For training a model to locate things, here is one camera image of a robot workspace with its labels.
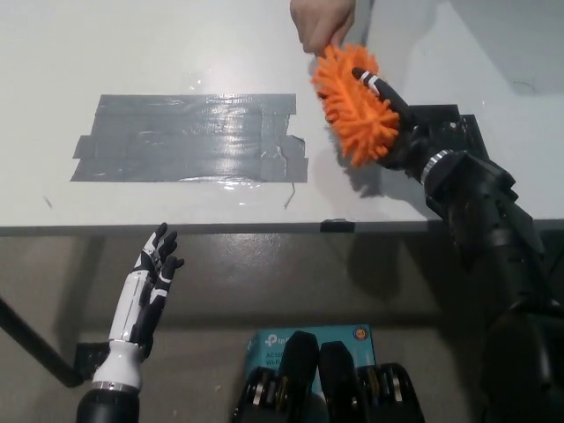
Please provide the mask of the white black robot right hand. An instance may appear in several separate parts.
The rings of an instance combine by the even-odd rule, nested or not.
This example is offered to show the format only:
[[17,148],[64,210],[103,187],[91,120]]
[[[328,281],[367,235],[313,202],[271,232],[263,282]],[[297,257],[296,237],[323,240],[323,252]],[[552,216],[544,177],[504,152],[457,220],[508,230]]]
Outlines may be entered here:
[[399,133],[390,152],[379,163],[388,169],[403,170],[421,185],[432,168],[453,150],[431,138],[429,127],[420,121],[405,100],[383,79],[368,70],[354,67],[352,75],[381,100],[388,100],[399,115]]

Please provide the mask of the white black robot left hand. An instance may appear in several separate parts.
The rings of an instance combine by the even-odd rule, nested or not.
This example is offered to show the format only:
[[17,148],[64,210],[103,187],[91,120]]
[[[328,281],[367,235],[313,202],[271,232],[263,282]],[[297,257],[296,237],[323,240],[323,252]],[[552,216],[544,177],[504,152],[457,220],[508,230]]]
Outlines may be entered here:
[[163,223],[142,247],[123,284],[108,336],[109,354],[93,376],[95,389],[141,390],[141,365],[151,353],[174,274],[184,265],[174,255],[176,238]]

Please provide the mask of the bare human hand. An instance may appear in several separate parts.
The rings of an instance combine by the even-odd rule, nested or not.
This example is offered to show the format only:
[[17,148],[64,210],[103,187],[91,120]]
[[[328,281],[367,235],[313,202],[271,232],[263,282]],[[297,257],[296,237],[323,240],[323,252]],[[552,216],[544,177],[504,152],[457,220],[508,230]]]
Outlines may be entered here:
[[354,0],[292,0],[289,11],[305,53],[340,46],[355,20]]

